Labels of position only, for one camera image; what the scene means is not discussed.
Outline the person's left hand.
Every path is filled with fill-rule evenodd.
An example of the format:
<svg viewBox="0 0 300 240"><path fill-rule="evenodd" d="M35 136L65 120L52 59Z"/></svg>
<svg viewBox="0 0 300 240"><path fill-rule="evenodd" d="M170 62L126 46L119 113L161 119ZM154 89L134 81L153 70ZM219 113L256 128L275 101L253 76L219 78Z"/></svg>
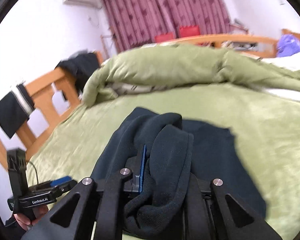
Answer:
<svg viewBox="0 0 300 240"><path fill-rule="evenodd" d="M46 205L39 206L34 208L34 213L36 214L35 220L30 220L29 217L22 213L14 214L14 218L17 223L21 226L24 230L29 230L32 226L37 224L49 211L49 208Z"/></svg>

